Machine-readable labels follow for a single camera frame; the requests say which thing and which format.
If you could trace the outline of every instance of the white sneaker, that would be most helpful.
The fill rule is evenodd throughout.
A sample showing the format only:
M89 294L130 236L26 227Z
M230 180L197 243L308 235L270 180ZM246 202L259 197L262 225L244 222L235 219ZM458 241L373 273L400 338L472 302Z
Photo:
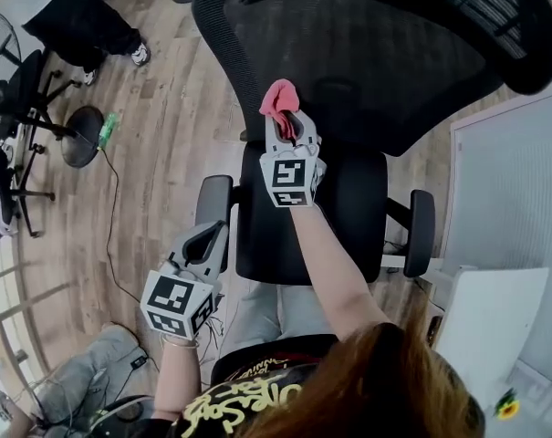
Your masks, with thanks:
M150 61L150 50L142 42L136 51L131 54L131 59L138 67L146 65Z
M97 76L99 73L99 69L95 68L93 71L90 71L89 73L85 73L85 77L83 78L83 82L86 86L91 86L95 81L97 81Z

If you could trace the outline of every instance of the yellow flower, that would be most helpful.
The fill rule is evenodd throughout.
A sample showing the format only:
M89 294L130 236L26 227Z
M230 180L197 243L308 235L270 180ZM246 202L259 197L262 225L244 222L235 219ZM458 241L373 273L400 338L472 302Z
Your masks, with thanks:
M501 407L498 411L497 416L499 420L509 420L515 417L518 412L519 412L519 401L514 400L511 402L508 402L503 407Z

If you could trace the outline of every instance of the floor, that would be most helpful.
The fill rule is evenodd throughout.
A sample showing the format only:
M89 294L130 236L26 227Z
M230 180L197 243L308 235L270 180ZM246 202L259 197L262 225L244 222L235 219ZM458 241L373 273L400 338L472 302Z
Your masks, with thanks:
M135 68L126 57L110 57L96 86L70 89L53 103L51 114L53 121L63 122L78 107L92 104L120 118L107 147L120 175L110 250L118 281L139 297L148 271L167 256L176 234L193 224L203 178L214 173L239 176L244 144L238 137L244 122L233 90L202 41L189 6L172 0L107 1L148 40L151 63ZM54 55L48 66L62 69L66 77L80 77L76 68ZM457 117L507 97L501 90ZM434 195L436 255L448 193L450 122L440 124L400 158L388 158L391 197L408 203L412 188ZM44 236L33 240L21 232L15 239L20 259L30 263L22 278L29 297L64 282L74 284L33 309L48 365L55 367L82 350L107 321L133 330L160 362L158 336L145 326L136 302L112 281L106 242L116 183L105 158L100 153L88 167L74 170L63 162L59 143L49 136L38 138L48 153L38 158L30 188L52 190L57 200L29 200L33 225ZM399 226L388 224L390 240L401 242L404 237ZM226 298L216 314L227 327L239 298L249 290L248 281L234 273L233 261L230 268L222 276ZM397 322L417 290L400 273L382 273L371 285L381 307ZM216 347L203 331L200 355L204 375L208 375ZM141 391L152 392L154 382L155 371L149 369Z

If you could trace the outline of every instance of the chair seat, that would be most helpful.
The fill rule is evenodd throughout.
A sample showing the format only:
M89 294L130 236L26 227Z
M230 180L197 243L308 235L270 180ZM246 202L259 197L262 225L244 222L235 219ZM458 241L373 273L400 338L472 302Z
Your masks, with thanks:
M259 165L265 151L263 142L250 142L245 147L236 271L239 276L260 282L307 286L310 279L290 212L275 208L267 194ZM319 157L328 168L316 201L340 243L372 282L379 275L385 237L385 156L324 140Z

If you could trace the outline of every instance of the green bottle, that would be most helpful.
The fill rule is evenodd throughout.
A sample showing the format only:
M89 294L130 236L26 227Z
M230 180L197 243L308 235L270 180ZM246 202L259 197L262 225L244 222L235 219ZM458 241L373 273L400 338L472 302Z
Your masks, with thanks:
M101 131L99 132L99 147L98 149L102 150L105 148L106 144L111 137L111 133L118 123L118 114L111 112L108 114L108 117L105 119Z

